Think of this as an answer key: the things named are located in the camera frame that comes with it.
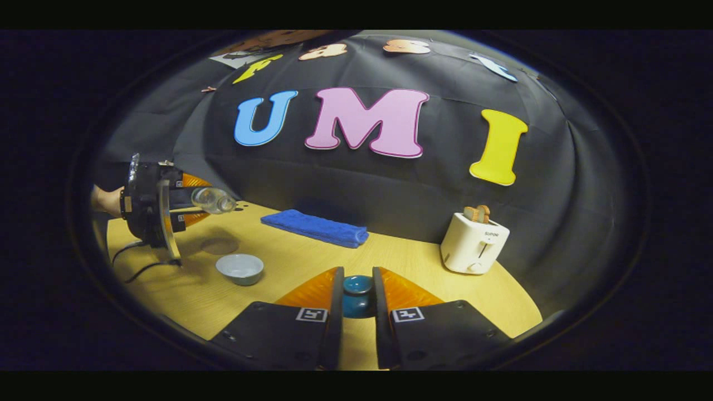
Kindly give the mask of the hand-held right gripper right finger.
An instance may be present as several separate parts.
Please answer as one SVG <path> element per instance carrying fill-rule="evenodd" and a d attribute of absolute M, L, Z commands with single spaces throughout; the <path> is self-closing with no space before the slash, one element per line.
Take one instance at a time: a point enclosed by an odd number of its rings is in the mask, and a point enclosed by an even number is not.
<path fill-rule="evenodd" d="M 384 267 L 373 280 L 381 369 L 487 369 L 514 343 L 466 300 L 444 302 Z"/>

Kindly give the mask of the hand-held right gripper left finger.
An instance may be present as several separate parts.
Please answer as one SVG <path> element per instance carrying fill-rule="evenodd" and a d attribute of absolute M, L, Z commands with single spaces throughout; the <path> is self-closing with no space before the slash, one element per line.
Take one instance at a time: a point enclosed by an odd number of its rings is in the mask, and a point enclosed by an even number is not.
<path fill-rule="evenodd" d="M 250 303 L 209 347 L 245 370 L 336 370 L 344 277 L 344 267 L 334 267 L 276 303 Z"/>

